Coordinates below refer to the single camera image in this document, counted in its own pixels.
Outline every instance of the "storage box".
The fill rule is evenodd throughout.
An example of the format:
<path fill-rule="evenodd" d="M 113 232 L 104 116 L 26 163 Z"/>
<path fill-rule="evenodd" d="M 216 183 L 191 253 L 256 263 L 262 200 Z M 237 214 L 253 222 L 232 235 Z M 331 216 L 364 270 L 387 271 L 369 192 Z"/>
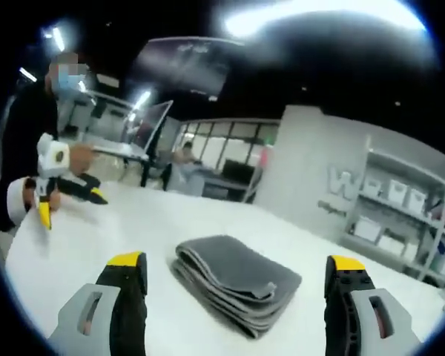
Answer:
<path fill-rule="evenodd" d="M 387 190 L 387 199 L 390 202 L 403 205 L 403 201 L 406 199 L 407 188 L 408 186 L 406 184 L 391 179 Z"/>
<path fill-rule="evenodd" d="M 379 239 L 378 246 L 385 251 L 395 254 L 396 256 L 401 256 L 406 245 L 394 237 L 387 235 L 382 235 Z"/>
<path fill-rule="evenodd" d="M 406 249 L 403 252 L 403 258 L 409 262 L 414 262 L 417 256 L 418 241 L 407 241 Z"/>
<path fill-rule="evenodd" d="M 406 208 L 416 214 L 422 214 L 426 199 L 427 194 L 411 188 L 409 190 L 409 194 L 407 195 Z"/>
<path fill-rule="evenodd" d="M 378 239 L 381 226 L 367 217 L 359 217 L 355 226 L 355 236 L 362 237 L 375 243 Z"/>
<path fill-rule="evenodd" d="M 432 265 L 430 265 L 430 268 L 433 271 L 445 276 L 445 254 L 439 254 L 437 252 L 432 261 Z"/>
<path fill-rule="evenodd" d="M 382 183 L 379 179 L 366 177 L 363 184 L 363 192 L 377 197 L 380 193 Z"/>

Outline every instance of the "white tabletop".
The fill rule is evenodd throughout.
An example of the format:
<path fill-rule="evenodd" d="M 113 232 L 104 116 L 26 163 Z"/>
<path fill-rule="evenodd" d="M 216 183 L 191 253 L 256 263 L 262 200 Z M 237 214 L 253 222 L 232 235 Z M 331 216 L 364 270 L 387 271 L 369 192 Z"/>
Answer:
<path fill-rule="evenodd" d="M 115 254 L 141 250 L 148 258 L 149 355 L 324 355 L 326 257 L 358 258 L 378 288 L 386 288 L 412 315 L 425 340 L 442 315 L 438 291 L 359 254 L 322 240 L 253 205 L 104 183 L 109 205 L 64 197 L 53 230 L 45 233 L 31 211 L 11 245 L 6 270 L 24 310 L 45 337 L 58 312 L 85 283 L 95 283 Z M 249 340 L 214 319 L 169 269 L 175 246 L 187 239 L 229 234 L 282 263 L 302 278 L 274 328 Z"/>
<path fill-rule="evenodd" d="M 59 139 L 61 142 L 65 143 L 74 143 L 78 142 L 73 139 Z M 114 142 L 108 139 L 103 139 L 102 137 L 86 134 L 84 135 L 83 143 L 92 144 L 97 152 L 102 154 L 110 154 L 112 156 L 118 156 L 126 159 L 133 159 L 138 161 L 147 161 L 148 155 L 144 152 L 144 150 L 135 145 L 128 144 L 124 142 Z"/>

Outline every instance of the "black jacket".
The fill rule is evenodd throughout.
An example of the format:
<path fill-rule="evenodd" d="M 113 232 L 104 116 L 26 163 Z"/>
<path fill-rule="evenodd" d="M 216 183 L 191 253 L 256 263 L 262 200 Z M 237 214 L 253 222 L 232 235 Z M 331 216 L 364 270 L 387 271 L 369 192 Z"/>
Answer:
<path fill-rule="evenodd" d="M 22 177 L 37 175 L 36 144 L 42 134 L 57 139 L 58 107 L 56 99 L 45 92 L 45 82 L 23 88 L 10 106 L 1 140 L 0 230 L 13 223 L 7 213 L 8 185 Z"/>

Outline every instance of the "face mask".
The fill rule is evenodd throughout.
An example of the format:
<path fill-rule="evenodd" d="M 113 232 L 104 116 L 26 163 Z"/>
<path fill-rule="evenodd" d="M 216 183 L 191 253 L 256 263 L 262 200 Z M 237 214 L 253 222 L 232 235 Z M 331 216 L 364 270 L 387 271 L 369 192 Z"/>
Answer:
<path fill-rule="evenodd" d="M 58 67 L 58 76 L 53 78 L 51 87 L 53 92 L 59 96 L 76 95 L 79 90 L 79 82 L 84 81 L 83 74 L 69 74 L 67 65 L 60 65 Z"/>

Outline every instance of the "stacked cloth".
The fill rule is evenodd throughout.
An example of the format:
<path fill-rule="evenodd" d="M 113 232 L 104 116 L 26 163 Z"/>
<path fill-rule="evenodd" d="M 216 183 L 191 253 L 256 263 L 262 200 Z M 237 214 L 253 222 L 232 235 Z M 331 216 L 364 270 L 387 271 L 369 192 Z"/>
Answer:
<path fill-rule="evenodd" d="M 274 325 L 302 281 L 230 236 L 185 241 L 176 252 L 172 268 L 187 290 L 253 338 Z"/>

